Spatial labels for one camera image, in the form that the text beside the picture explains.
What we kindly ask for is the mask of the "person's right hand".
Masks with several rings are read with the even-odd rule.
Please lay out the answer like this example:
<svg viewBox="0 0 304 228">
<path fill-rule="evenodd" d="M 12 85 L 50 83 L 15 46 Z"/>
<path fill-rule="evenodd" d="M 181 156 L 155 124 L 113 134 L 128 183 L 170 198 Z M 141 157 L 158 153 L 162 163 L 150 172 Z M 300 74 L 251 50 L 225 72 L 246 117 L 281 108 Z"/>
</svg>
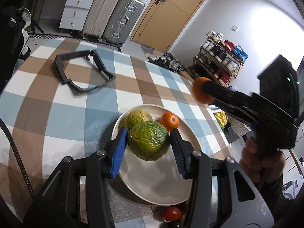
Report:
<svg viewBox="0 0 304 228">
<path fill-rule="evenodd" d="M 248 175 L 253 183 L 258 183 L 262 176 L 260 171 L 266 169 L 268 174 L 265 178 L 267 183 L 272 183 L 278 180 L 283 173 L 286 164 L 286 158 L 282 151 L 277 151 L 269 158 L 260 159 L 257 156 L 258 145 L 253 137 L 246 141 L 246 147 L 241 153 L 240 167 Z"/>
</svg>

